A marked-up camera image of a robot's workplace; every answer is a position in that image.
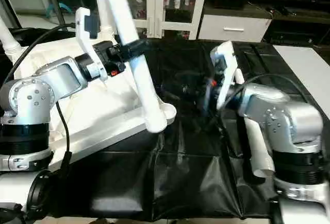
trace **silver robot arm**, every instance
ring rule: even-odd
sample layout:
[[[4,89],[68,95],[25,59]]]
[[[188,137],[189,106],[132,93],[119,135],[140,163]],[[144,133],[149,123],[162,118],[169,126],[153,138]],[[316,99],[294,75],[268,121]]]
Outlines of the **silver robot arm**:
[[[9,81],[1,88],[0,106],[5,114],[0,129],[0,220],[8,210],[24,213],[31,220],[47,214],[49,193],[57,181],[47,170],[53,157],[48,124],[55,103],[86,88],[90,81],[123,72],[124,63],[142,55],[148,47],[145,40],[125,46],[103,41],[92,46],[84,20],[76,22],[76,29],[88,33],[80,41],[83,49],[88,48],[87,53],[49,63],[32,76]],[[71,153],[68,155],[64,162],[69,163]]]
[[[211,52],[213,64],[222,60],[224,80],[217,91],[217,109],[230,96],[236,57],[231,42]],[[249,83],[235,98],[237,113],[258,122],[272,150],[274,186],[279,195],[273,222],[330,223],[330,190],[325,177],[321,133],[323,121],[312,105],[293,101],[284,92]]]

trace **cable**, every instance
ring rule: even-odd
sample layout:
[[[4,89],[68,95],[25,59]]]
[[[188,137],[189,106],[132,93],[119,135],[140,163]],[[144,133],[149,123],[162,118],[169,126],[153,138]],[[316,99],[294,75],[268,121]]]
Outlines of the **cable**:
[[[23,53],[20,55],[20,57],[17,59],[17,61],[15,62],[15,64],[13,65],[13,67],[11,68],[10,72],[8,73],[7,77],[5,78],[4,83],[6,83],[13,75],[14,72],[17,70],[17,68],[20,66],[20,64],[23,62],[23,60],[25,59],[25,57],[28,55],[28,53],[40,42],[42,42],[44,39],[46,39],[49,35],[51,35],[52,33],[56,32],[57,30],[64,28],[64,27],[75,27],[75,23],[68,23],[68,24],[63,24],[63,25],[59,25],[56,26],[54,28],[52,28],[51,30],[45,32],[43,35],[41,35],[40,37],[38,37],[25,51],[23,51]]]
[[[69,129],[68,129],[67,123],[65,122],[65,119],[64,119],[62,110],[61,110],[60,105],[59,105],[58,102],[56,102],[56,108],[57,108],[58,115],[60,116],[61,121],[62,121],[63,126],[64,126],[64,129],[65,129],[65,135],[67,137],[67,151],[70,151],[70,135],[69,135]]]
[[[266,74],[262,74],[262,75],[258,75],[258,76],[252,77],[252,78],[248,79],[247,81],[245,81],[243,84],[239,85],[238,88],[235,89],[235,91],[226,99],[226,101],[224,102],[224,104],[222,105],[222,107],[217,111],[216,115],[211,119],[211,121],[209,122],[208,126],[211,125],[211,124],[213,124],[214,122],[216,122],[217,121],[217,118],[219,117],[220,118],[220,128],[228,136],[227,130],[226,130],[226,127],[225,127],[225,124],[224,124],[224,110],[225,110],[226,106],[228,105],[228,103],[231,102],[231,100],[233,98],[235,98],[235,96],[237,94],[239,94],[240,92],[242,92],[243,89],[246,87],[247,84],[252,83],[255,80],[258,80],[260,78],[269,77],[269,76],[271,76],[271,77],[278,77],[278,78],[281,78],[283,80],[286,80],[286,81],[290,82],[294,86],[294,88],[298,91],[298,93],[300,94],[301,98],[306,103],[309,103],[309,101],[307,99],[307,96],[303,93],[303,91],[300,89],[300,87],[294,81],[292,81],[291,79],[289,79],[289,78],[287,78],[285,76],[282,76],[282,75],[266,73]]]
[[[65,129],[65,135],[67,137],[67,150],[64,153],[64,157],[63,157],[63,160],[61,163],[61,169],[60,169],[60,177],[63,180],[65,180],[69,174],[70,160],[71,160],[71,156],[72,156],[72,152],[70,152],[70,134],[69,134],[68,125],[65,122],[63,113],[61,111],[61,108],[60,108],[60,105],[58,102],[56,102],[56,108],[57,108],[58,114],[61,118],[61,121],[63,123],[64,129]]]

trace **black plastic sheet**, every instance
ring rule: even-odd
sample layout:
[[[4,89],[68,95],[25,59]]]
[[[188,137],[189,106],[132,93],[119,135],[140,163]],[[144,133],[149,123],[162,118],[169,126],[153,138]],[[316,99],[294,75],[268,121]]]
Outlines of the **black plastic sheet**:
[[[219,43],[154,40],[152,45],[146,53],[148,65],[158,94],[177,108],[175,122],[161,134],[142,131],[72,164],[67,188],[58,193],[62,196],[52,214],[145,221],[268,217],[268,200],[275,196],[272,180],[251,172],[242,119],[228,111],[228,139],[216,127],[204,129],[194,105],[162,96],[162,83],[179,72],[208,75],[209,52]],[[278,73],[298,81],[271,45],[236,43],[235,52],[246,79]],[[283,80],[259,83],[299,98]],[[328,129],[324,132],[328,145]]]

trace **white plastic tube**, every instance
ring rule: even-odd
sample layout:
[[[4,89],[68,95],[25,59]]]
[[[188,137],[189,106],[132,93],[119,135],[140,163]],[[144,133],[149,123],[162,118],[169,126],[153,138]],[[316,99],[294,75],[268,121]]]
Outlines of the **white plastic tube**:
[[[101,33],[109,34],[113,36],[114,19],[111,13],[109,2],[108,0],[96,0],[96,1],[97,1],[98,15],[100,17],[100,22],[101,22]]]
[[[1,17],[0,17],[0,40],[7,55],[12,55],[22,50],[21,45],[11,35],[9,29],[7,28],[6,24],[4,23]]]
[[[139,39],[127,0],[108,0],[122,44]],[[143,106],[146,128],[151,133],[164,130],[167,120],[161,111],[145,56],[134,58],[130,67]]]
[[[238,68],[235,71],[235,80],[238,84],[245,82],[242,71]],[[260,126],[257,122],[244,118],[247,138],[251,150],[251,168],[255,176],[260,178],[271,177],[274,174],[274,162],[267,151]]]

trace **floor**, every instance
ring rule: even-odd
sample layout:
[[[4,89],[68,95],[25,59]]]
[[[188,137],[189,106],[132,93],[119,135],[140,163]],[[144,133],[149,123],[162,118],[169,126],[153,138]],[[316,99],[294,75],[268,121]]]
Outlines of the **floor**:
[[[46,217],[43,220],[38,220],[35,224],[89,224],[95,221],[96,218],[82,218],[82,217],[61,217],[52,218]],[[107,223],[116,224],[147,224],[150,222],[135,221],[129,219],[107,219]],[[184,219],[184,220],[158,220],[154,222],[155,224],[269,224],[267,219],[214,219],[214,218],[194,218],[194,219]]]

